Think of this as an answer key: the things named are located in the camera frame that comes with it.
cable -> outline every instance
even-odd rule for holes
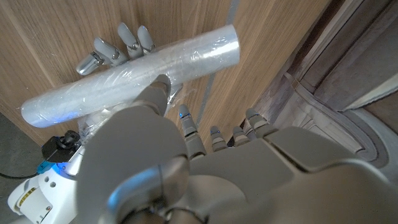
[[[13,176],[8,176],[8,175],[6,175],[6,174],[0,173],[0,176],[1,176],[1,177],[7,178],[7,179],[14,179],[14,180],[28,179],[28,178],[35,177],[35,176],[37,176],[37,175],[38,175],[38,173],[35,173],[35,174],[33,174],[33,175],[29,175],[29,176],[25,176],[25,177],[13,177]]]

wooden door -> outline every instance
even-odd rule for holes
[[[102,37],[125,50],[116,29],[145,25],[160,47],[233,23],[240,63],[215,76],[186,83],[181,94],[209,149],[208,130],[225,137],[239,125],[329,0],[1,0],[0,110],[38,144],[76,130],[76,121],[39,129],[27,124],[25,100],[82,77],[77,63]],[[178,124],[177,106],[168,117]]]

plastic wrap roll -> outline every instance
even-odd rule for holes
[[[159,74],[177,85],[238,62],[238,37],[225,26],[32,98],[22,116],[44,128],[133,100]]]

wood grain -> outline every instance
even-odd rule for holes
[[[322,1],[241,1],[234,26],[241,59],[219,72],[214,80],[199,130],[207,149],[208,130],[219,126],[231,136],[245,110],[252,107],[327,5]]]
[[[398,92],[364,107],[384,124],[398,133]]]

wooden panel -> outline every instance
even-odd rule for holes
[[[329,74],[355,40],[370,26],[388,2],[390,0],[363,1],[303,77],[303,80],[312,89],[318,87],[324,77]]]
[[[315,96],[344,111],[398,73],[398,2],[391,4],[325,78]]]
[[[9,11],[3,7],[0,7],[0,11],[1,113],[39,144],[47,141],[50,136],[65,133],[66,129],[75,129],[74,122],[38,129],[23,120],[23,102],[54,87],[57,81],[50,79],[44,65],[37,60],[37,52],[30,42],[35,37],[26,36]]]
[[[367,105],[365,109],[398,133],[398,92]]]
[[[38,144],[66,129],[76,130],[76,121],[48,129],[32,127],[19,108],[29,98],[80,79],[75,66],[93,50],[95,37],[127,53],[117,35],[120,22],[133,33],[145,25],[160,47],[225,25],[230,1],[1,1],[1,113]],[[197,114],[207,80],[186,83],[181,94],[187,97],[177,104],[186,103]],[[168,116],[177,122],[176,108]]]
[[[327,5],[322,1],[241,1],[234,26],[241,46],[239,65],[219,72],[199,130],[207,149],[208,130],[231,136]]]

